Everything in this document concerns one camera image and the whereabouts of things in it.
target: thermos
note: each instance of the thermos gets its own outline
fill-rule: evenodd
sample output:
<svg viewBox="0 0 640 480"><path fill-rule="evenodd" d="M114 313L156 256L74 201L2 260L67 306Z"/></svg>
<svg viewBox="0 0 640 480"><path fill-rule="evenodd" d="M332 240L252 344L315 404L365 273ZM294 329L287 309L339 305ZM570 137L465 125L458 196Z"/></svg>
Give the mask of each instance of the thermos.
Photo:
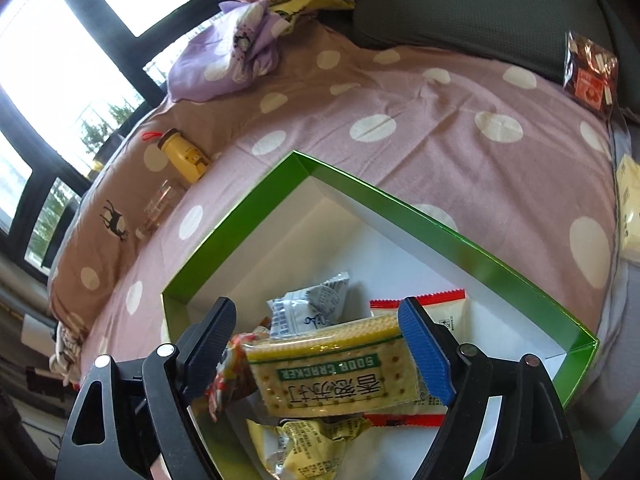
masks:
<svg viewBox="0 0 640 480"><path fill-rule="evenodd" d="M191 184L197 182L211 165L211 161L198 148L172 128L158 141L158 148Z"/></svg>

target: window frame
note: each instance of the window frame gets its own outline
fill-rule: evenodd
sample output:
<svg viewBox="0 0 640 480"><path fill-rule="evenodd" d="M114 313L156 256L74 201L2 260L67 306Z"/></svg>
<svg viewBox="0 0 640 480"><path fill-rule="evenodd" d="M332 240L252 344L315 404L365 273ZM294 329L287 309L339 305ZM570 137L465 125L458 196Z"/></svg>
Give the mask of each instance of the window frame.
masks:
<svg viewBox="0 0 640 480"><path fill-rule="evenodd" d="M145 65L178 38L212 18L219 11L219 3L225 0L190 0L149 27L139 37L133 35L105 0L64 1L144 99L129 119L111 134L126 139L136 123L156 108L166 96L166 83L156 84L144 71ZM29 275L46 284L47 276L25 260L38 216L57 178L81 198L89 191L91 181L40 137L1 85L0 81L0 131L29 165L32 173L20 196L9 233L0 232L0 252Z"/></svg>

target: red package edge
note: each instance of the red package edge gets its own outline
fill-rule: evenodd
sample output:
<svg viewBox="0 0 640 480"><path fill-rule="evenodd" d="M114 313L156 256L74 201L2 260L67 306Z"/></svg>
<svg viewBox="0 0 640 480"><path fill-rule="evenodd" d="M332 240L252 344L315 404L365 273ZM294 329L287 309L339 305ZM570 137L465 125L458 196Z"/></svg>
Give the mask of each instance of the red package edge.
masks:
<svg viewBox="0 0 640 480"><path fill-rule="evenodd" d="M464 288L416 296L416 300L418 300L421 306L448 303L449 301L464 300L465 298L466 292ZM369 301L369 306L371 308L398 308L401 301L402 300L371 300Z"/></svg>
<svg viewBox="0 0 640 480"><path fill-rule="evenodd" d="M378 415L365 413L364 418L369 420L375 428L387 426L425 426L439 428L444 422L445 415Z"/></svg>

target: green label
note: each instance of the green label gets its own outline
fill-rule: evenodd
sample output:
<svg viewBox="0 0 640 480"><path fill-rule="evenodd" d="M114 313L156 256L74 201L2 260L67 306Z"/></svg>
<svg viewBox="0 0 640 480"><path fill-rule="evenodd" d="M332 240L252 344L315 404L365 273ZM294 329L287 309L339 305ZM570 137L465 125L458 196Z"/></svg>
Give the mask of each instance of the green label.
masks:
<svg viewBox="0 0 640 480"><path fill-rule="evenodd" d="M300 379L349 374L359 370L379 367L380 359L378 359L378 354L370 354L363 357L356 357L354 359L345 359L344 361L323 363L321 365L280 368L278 370L278 377L282 382L299 381Z"/></svg>

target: purple clothing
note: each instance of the purple clothing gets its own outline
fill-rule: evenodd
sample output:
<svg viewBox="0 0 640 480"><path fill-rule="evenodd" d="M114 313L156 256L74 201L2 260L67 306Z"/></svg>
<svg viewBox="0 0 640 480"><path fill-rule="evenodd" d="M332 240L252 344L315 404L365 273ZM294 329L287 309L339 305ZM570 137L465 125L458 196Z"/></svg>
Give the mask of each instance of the purple clothing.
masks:
<svg viewBox="0 0 640 480"><path fill-rule="evenodd" d="M276 40L289 27L286 20L266 2L222 2L220 9L169 70L171 101L204 102L242 90L278 65Z"/></svg>

